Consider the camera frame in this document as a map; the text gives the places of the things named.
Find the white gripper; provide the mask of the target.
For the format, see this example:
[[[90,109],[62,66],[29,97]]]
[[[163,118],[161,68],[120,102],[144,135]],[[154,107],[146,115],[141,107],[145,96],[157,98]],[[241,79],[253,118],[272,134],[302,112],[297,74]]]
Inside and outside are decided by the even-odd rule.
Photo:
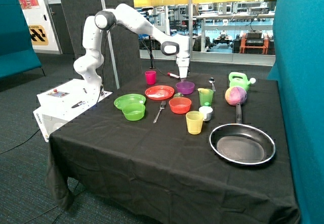
[[[176,58],[176,63],[178,65],[178,70],[179,70],[179,76],[180,76],[180,82],[187,82],[187,76],[188,76],[188,69],[190,65],[190,58]]]

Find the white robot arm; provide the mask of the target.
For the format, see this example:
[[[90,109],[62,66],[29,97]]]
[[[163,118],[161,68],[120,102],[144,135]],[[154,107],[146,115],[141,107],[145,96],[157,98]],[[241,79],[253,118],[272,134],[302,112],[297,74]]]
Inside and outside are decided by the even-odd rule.
[[[87,93],[99,93],[102,78],[97,74],[104,57],[101,49],[104,34],[112,36],[111,49],[117,53],[117,61],[123,62],[137,56],[138,36],[150,35],[160,44],[160,51],[166,56],[174,55],[179,76],[185,80],[190,64],[190,37],[187,35],[167,35],[141,15],[134,8],[120,4],[114,9],[104,9],[89,16],[84,24],[83,47],[85,55],[74,62],[75,71],[82,76]]]

